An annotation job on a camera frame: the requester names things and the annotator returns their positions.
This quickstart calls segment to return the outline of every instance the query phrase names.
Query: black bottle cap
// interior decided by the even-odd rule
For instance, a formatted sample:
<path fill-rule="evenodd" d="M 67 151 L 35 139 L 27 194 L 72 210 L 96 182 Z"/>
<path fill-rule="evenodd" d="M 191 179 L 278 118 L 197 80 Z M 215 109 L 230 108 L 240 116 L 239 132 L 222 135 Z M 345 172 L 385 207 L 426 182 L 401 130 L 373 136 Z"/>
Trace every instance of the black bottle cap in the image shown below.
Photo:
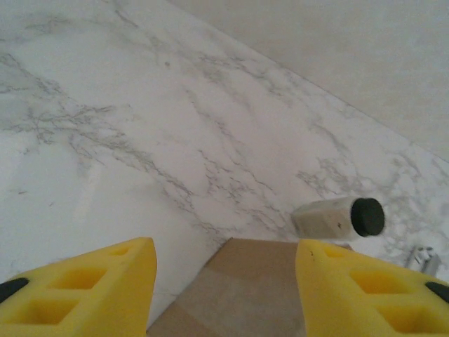
<path fill-rule="evenodd" d="M 358 235 L 379 235 L 385 226 L 382 205 L 373 198 L 358 198 L 351 208 L 351 222 Z"/>

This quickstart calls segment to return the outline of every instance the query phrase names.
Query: white bottle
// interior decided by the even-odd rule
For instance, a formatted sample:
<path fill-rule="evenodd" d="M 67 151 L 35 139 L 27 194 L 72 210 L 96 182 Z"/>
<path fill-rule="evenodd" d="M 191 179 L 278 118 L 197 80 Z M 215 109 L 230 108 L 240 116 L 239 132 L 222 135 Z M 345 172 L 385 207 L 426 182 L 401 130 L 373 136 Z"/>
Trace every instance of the white bottle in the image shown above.
<path fill-rule="evenodd" d="M 382 205 L 373 198 L 345 197 L 315 201 L 292 213 L 301 238 L 353 240 L 384 229 Z"/>

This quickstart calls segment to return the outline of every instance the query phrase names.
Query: white marble surface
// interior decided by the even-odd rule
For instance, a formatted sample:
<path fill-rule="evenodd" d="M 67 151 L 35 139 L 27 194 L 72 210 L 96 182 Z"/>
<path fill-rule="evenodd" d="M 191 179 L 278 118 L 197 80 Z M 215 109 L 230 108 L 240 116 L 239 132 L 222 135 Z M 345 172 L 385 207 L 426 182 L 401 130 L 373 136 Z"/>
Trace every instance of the white marble surface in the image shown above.
<path fill-rule="evenodd" d="M 449 161 L 449 2 L 169 0 Z"/>
<path fill-rule="evenodd" d="M 431 244 L 449 279 L 448 163 L 162 0 L 0 14 L 1 279 L 151 236 L 154 319 L 226 238 L 296 240 L 296 206 L 348 194 L 389 220 L 356 250 Z"/>

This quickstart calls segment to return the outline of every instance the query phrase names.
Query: white wall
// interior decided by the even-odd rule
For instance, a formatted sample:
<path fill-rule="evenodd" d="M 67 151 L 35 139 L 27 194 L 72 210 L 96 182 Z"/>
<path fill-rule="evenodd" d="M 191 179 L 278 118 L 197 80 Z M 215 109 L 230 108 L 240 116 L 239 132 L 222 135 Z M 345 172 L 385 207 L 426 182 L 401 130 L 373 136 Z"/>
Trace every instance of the white wall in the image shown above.
<path fill-rule="evenodd" d="M 449 160 L 448 0 L 170 0 Z"/>

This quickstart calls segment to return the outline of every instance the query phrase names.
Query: marble floor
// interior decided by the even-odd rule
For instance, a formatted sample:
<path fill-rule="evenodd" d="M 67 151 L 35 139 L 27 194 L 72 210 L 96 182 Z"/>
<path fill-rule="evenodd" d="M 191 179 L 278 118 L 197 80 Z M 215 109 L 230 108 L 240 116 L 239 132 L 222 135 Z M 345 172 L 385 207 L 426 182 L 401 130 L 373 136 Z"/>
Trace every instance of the marble floor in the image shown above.
<path fill-rule="evenodd" d="M 152 317 L 229 237 L 295 241 L 289 213 L 377 197 L 355 250 L 430 244 L 449 280 L 449 164 L 164 0 L 0 3 L 0 279 L 156 242 Z"/>

